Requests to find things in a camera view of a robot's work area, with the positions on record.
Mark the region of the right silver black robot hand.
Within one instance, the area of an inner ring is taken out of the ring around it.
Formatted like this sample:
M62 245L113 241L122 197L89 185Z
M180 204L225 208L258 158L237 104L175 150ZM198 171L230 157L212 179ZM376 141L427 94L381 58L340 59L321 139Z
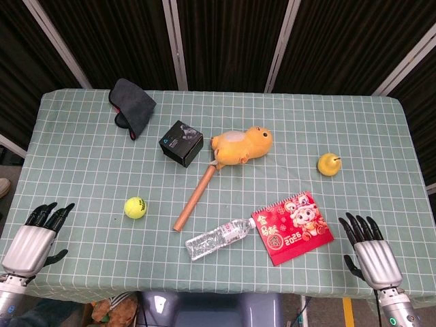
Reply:
M355 265L349 255L343 256L351 274L377 291L400 286L403 276L399 265L376 221L370 216L345 215L347 218L340 217L339 222L358 259Z

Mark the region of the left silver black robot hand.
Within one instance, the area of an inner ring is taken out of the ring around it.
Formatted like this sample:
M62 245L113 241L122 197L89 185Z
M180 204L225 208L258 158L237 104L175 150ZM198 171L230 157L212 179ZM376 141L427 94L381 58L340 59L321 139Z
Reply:
M54 212L56 206L57 203L53 202L37 207L18 229L2 261L7 275L32 278L43 267L55 264L67 255L67 249L55 255L49 253L75 204L71 203Z

